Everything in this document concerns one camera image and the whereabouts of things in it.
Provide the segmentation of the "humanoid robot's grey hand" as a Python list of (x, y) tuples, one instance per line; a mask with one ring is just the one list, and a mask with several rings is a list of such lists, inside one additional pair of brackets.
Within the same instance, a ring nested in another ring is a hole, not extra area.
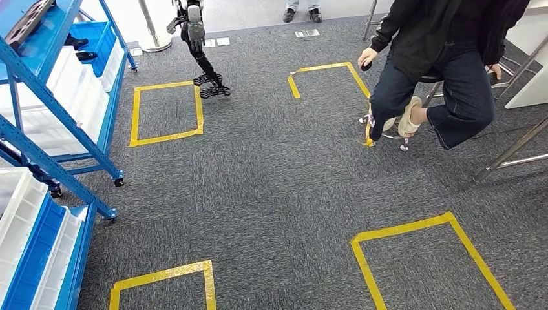
[(202, 52), (205, 38), (203, 22), (187, 22), (187, 35), (193, 52)]

